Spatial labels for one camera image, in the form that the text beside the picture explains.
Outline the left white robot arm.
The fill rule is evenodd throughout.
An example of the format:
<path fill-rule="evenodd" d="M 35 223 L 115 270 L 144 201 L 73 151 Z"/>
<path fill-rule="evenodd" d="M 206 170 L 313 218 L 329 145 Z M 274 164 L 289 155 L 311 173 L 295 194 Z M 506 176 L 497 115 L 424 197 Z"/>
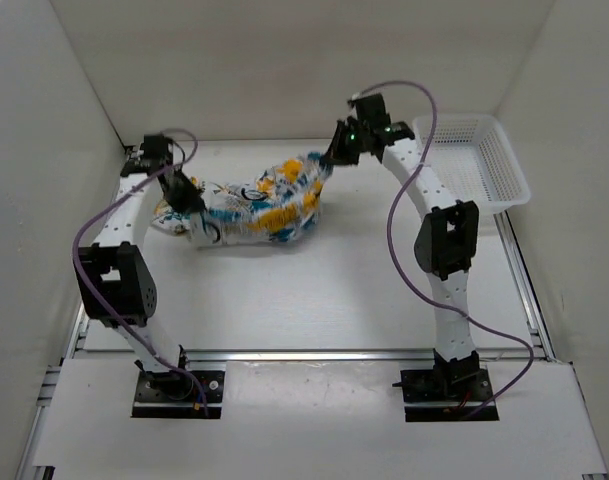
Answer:
<path fill-rule="evenodd" d="M 184 132 L 168 128 L 143 138 L 122 167 L 116 199 L 80 228 L 72 246 L 86 314 L 119 333 L 141 372 L 172 400 L 186 398 L 200 383 L 186 368 L 183 348 L 153 320 L 157 288 L 141 248 L 159 199 L 180 214 L 205 209 L 202 189 L 182 171 L 195 154 L 174 159 L 175 137 Z"/>

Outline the patterned teal yellow shorts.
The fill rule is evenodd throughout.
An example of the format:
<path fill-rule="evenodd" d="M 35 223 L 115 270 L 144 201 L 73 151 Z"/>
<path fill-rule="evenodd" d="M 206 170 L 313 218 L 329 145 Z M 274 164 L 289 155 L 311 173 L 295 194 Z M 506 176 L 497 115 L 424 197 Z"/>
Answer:
<path fill-rule="evenodd" d="M 181 213 L 160 200 L 151 226 L 184 236 L 198 248 L 294 241 L 318 223 L 321 193 L 332 173 L 321 153 L 310 152 L 271 166 L 247 182 L 193 177 L 205 209 Z"/>

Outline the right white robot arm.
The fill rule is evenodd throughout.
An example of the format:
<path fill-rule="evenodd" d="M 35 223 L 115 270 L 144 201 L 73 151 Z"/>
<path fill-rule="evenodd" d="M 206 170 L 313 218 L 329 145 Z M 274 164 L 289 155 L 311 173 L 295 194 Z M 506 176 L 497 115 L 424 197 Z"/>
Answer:
<path fill-rule="evenodd" d="M 392 209 L 406 194 L 422 223 L 414 243 L 418 266 L 431 286 L 418 297 L 435 308 L 433 387 L 444 399 L 464 393 L 480 371 L 479 355 L 468 321 L 468 276 L 476 254 L 479 209 L 456 198 L 427 164 L 436 124 L 423 143 L 404 122 L 370 125 L 353 116 L 337 122 L 324 160 L 335 166 L 355 165 L 363 153 L 374 155 L 400 182 Z"/>

